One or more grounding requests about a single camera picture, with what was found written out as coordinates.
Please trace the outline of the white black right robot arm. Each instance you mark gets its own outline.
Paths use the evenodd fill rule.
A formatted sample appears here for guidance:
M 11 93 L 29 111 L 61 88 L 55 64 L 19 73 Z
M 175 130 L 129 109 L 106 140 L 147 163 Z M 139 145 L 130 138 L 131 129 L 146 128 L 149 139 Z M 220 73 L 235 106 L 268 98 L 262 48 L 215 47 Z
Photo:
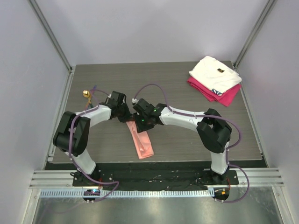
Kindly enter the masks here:
M 132 99 L 135 113 L 133 118 L 136 131 L 142 133 L 155 125 L 171 125 L 195 131 L 204 147 L 211 154 L 211 179 L 216 184 L 224 183 L 228 178 L 228 147 L 232 128 L 221 119 L 214 109 L 207 112 L 190 112 L 168 107 L 166 104 L 153 106 L 143 98 Z

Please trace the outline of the pink satin napkin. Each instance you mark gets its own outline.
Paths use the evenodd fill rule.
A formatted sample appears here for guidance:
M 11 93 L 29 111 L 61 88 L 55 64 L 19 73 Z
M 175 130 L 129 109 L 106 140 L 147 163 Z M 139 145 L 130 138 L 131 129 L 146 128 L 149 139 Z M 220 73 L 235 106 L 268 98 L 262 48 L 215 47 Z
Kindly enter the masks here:
M 138 158 L 142 160 L 153 156 L 154 150 L 147 132 L 138 133 L 134 121 L 128 121 L 126 124 L 130 130 Z

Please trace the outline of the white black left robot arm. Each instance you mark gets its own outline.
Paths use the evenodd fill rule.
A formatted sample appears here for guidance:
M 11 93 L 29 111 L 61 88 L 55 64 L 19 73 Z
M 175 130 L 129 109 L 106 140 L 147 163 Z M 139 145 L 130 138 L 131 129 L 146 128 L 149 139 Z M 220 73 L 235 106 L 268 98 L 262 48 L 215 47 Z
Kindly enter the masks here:
M 90 128 L 104 121 L 117 118 L 121 123 L 131 118 L 124 93 L 113 91 L 106 100 L 82 112 L 66 111 L 62 115 L 53 137 L 53 145 L 69 156 L 83 180 L 95 186 L 100 179 L 96 162 L 87 151 Z

